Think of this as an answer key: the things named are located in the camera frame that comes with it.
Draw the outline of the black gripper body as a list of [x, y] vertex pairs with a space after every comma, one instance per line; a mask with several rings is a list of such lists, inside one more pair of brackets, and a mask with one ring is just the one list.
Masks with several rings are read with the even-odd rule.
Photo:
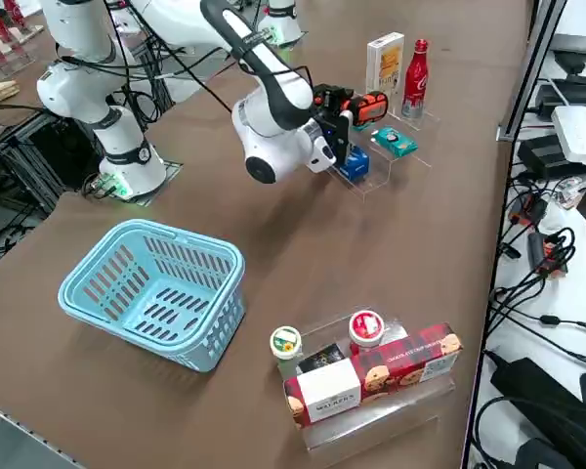
[[349, 154], [349, 118], [345, 115], [335, 116], [322, 112], [318, 115], [318, 124], [336, 158], [335, 165], [342, 166]]

